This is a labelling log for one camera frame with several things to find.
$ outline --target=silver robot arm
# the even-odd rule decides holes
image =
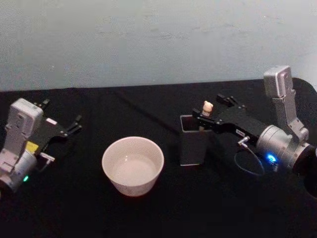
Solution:
[[[305,173],[307,155],[315,156],[315,147],[306,143],[309,131],[297,118],[291,68],[277,66],[264,73],[266,95],[275,104],[278,126],[270,125],[260,135],[257,148],[274,158],[277,164],[297,174]]]
[[[295,90],[290,66],[277,66],[264,73],[266,95],[275,104],[278,126],[293,135],[294,140],[305,142],[309,132],[296,116]]]
[[[32,104],[19,99],[10,106],[6,139],[0,152],[0,190],[16,192],[33,170],[41,172],[54,161],[54,157],[44,153],[52,138],[63,140],[81,129],[81,116],[69,128],[44,117],[43,108],[48,102]]]

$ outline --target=yellow label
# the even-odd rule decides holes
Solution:
[[[38,147],[39,146],[37,144],[34,144],[31,141],[28,141],[26,143],[26,149],[30,151],[31,153],[34,153],[38,149]]]

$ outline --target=green led light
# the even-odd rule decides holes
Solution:
[[[27,175],[24,177],[23,182],[26,182],[28,179],[29,179],[29,176]]]

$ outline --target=white wire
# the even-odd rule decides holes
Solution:
[[[241,169],[241,170],[243,170],[244,172],[247,172],[247,173],[252,174],[252,175],[255,175],[255,176],[263,176],[263,175],[265,175],[265,169],[264,169],[264,167],[263,167],[263,165],[262,165],[261,160],[258,158],[258,156],[257,156],[249,147],[246,147],[246,149],[256,158],[257,162],[259,163],[259,165],[260,165],[260,167],[261,167],[262,173],[261,173],[261,174],[254,173],[254,172],[252,172],[252,171],[250,171],[250,170],[247,170],[247,169],[241,167],[241,166],[238,164],[238,162],[237,162],[237,154],[239,154],[240,152],[243,152],[243,150],[238,151],[238,152],[235,153],[235,155],[234,155],[234,163],[236,164],[236,166],[238,166],[238,168]]]

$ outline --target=white bowl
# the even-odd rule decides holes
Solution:
[[[163,165],[164,155],[159,146],[137,136],[112,143],[102,160],[104,173],[116,189],[132,197],[151,190]]]

